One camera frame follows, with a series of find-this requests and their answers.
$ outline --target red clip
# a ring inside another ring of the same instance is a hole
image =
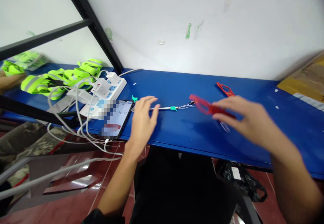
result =
[[[235,96],[235,94],[232,92],[232,89],[230,89],[228,86],[222,85],[219,82],[217,82],[216,85],[226,94],[226,96]]]
[[[221,113],[221,114],[225,114],[227,116],[230,116],[231,118],[236,119],[236,117],[234,115],[226,112],[224,109],[213,106],[208,101],[206,101],[194,94],[191,94],[189,99],[195,101],[197,108],[204,114]]]

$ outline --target smartphone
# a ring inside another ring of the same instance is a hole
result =
[[[110,140],[121,136],[133,105],[133,101],[116,100],[105,117],[105,125],[101,130],[102,138]]]

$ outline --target cardboard box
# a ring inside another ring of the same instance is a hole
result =
[[[288,76],[277,87],[324,111],[324,52]]]

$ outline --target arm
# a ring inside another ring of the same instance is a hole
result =
[[[213,105],[242,114],[244,118],[241,121],[223,114],[214,114],[213,118],[231,125],[252,143],[270,152],[276,196],[287,223],[312,223],[320,214],[323,195],[308,173],[298,149],[272,121],[264,107],[239,96]]]
[[[137,101],[132,121],[132,131],[122,157],[108,184],[98,209],[106,216],[121,216],[133,182],[137,159],[149,141],[158,117],[160,105],[154,107],[151,118],[149,108],[157,98],[147,96]]]
[[[7,77],[4,71],[0,71],[0,94],[19,85],[25,78],[25,73]]]

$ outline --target right hand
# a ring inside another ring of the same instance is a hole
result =
[[[270,152],[274,143],[287,139],[259,103],[250,102],[240,96],[232,96],[212,105],[242,114],[244,118],[241,121],[220,113],[214,114],[213,119],[232,126],[252,143]]]

